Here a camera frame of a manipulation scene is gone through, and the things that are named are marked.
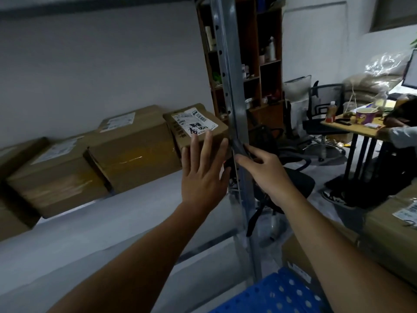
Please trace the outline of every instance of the table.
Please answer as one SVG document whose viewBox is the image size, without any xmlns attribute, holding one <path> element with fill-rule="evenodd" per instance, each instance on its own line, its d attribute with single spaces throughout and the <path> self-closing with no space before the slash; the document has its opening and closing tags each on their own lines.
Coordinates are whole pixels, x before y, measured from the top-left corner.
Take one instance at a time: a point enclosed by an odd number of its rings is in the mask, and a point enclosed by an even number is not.
<svg viewBox="0 0 417 313">
<path fill-rule="evenodd" d="M 351 123 L 354 123 L 355 118 L 352 117 L 351 118 Z M 377 144 L 377 131 L 376 129 L 373 128 L 368 128 L 366 126 L 363 126 L 362 124 L 352 124 L 350 126 L 347 125 L 343 125 L 343 124 L 339 124 L 339 123 L 326 123 L 325 121 L 321 122 L 323 125 L 326 126 L 330 126 L 333 128 L 338 128 L 341 129 L 343 131 L 348 131 L 353 133 L 353 138 L 352 138 L 352 143 L 350 146 L 350 151 L 349 151 L 349 156 L 347 158 L 347 164 L 346 164 L 346 169 L 343 175 L 343 180 L 340 181 L 340 178 L 336 178 L 333 179 L 329 182 L 326 183 L 326 186 L 330 189 L 334 189 L 335 186 L 333 186 L 333 184 L 337 183 L 339 184 L 338 186 L 336 186 L 336 188 L 338 188 L 339 190 L 345 190 L 346 189 L 346 185 L 349 182 L 352 182 L 353 184 L 357 185 L 358 180 L 360 180 L 361 182 L 364 181 L 365 178 L 365 171 L 368 168 L 371 160 L 372 160 L 372 155 L 374 153 L 375 150 L 375 146 Z M 381 127 L 384 127 L 383 124 L 383 120 L 380 119 L 380 117 L 375 118 L 373 120 L 373 124 L 378 124 L 381 125 Z M 364 137 L 364 140 L 362 142 L 362 147 L 361 147 L 361 151 L 359 153 L 359 158 L 358 158 L 358 163 L 354 172 L 354 176 L 353 179 L 349 179 L 349 174 L 350 174 L 350 169 L 352 167 L 352 161 L 353 161 L 353 156 L 355 153 L 355 149 L 356 149 L 356 142 L 358 139 L 358 135 L 362 135 Z M 369 149 L 368 149 L 368 153 L 366 154 L 366 150 L 367 150 L 367 146 L 369 143 Z M 383 149 L 384 149 L 384 144 L 381 147 L 381 151 L 380 154 L 384 153 Z M 379 167 L 379 163 L 381 162 L 381 158 L 380 156 L 378 157 L 378 161 L 377 161 L 377 167 L 374 169 L 374 172 L 372 174 L 372 178 L 371 180 L 373 180 L 376 177 L 377 171 L 378 171 L 378 167 Z"/>
</svg>

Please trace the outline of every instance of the pillow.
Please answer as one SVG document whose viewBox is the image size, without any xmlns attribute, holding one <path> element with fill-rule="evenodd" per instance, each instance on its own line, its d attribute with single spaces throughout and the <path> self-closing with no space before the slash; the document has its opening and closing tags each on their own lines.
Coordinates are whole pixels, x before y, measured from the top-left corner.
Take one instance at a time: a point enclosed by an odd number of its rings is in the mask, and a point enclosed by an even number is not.
<svg viewBox="0 0 417 313">
<path fill-rule="evenodd" d="M 310 88 L 311 75 L 284 82 L 283 91 L 285 92 L 285 99 L 290 102 L 308 100 Z"/>
</svg>

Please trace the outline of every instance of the wooden tabletop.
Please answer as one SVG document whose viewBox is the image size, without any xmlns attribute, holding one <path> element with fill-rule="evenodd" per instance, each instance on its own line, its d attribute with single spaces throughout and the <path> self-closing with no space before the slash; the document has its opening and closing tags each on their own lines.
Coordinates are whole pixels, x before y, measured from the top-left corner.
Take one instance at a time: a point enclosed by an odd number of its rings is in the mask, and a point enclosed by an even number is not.
<svg viewBox="0 0 417 313">
<path fill-rule="evenodd" d="M 373 129 L 373 128 L 369 128 L 366 127 L 362 124 L 353 124 L 355 122 L 356 118 L 354 116 L 351 117 L 350 122 L 352 123 L 352 125 L 347 126 L 347 125 L 343 125 L 343 124 L 339 124 L 339 123 L 326 123 L 325 121 L 322 121 L 321 124 L 330 126 L 330 127 L 334 127 L 334 128 L 338 128 L 341 129 L 343 131 L 349 131 L 352 132 L 354 134 L 359 134 L 362 136 L 366 136 L 366 137 L 371 137 L 371 138 L 375 138 L 375 136 L 377 135 L 377 129 Z M 372 123 L 373 124 L 378 124 L 381 125 L 381 127 L 384 127 L 384 124 L 382 123 L 383 121 L 380 120 L 380 117 L 376 117 Z"/>
</svg>

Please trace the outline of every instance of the white sleeve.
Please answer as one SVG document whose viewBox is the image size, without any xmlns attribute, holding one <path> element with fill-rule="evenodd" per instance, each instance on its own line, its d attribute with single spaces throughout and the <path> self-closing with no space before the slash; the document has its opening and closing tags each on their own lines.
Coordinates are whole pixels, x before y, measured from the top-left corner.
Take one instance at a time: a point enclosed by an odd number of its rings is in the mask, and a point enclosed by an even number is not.
<svg viewBox="0 0 417 313">
<path fill-rule="evenodd" d="M 391 128 L 389 139 L 397 148 L 417 147 L 417 127 Z"/>
</svg>

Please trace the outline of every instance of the window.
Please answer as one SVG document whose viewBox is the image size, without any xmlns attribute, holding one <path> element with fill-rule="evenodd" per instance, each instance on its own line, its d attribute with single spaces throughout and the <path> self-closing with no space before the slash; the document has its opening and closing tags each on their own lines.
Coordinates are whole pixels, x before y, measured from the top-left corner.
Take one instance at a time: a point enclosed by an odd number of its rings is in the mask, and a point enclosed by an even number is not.
<svg viewBox="0 0 417 313">
<path fill-rule="evenodd" d="M 416 0 L 377 0 L 371 32 L 417 24 Z"/>
</svg>

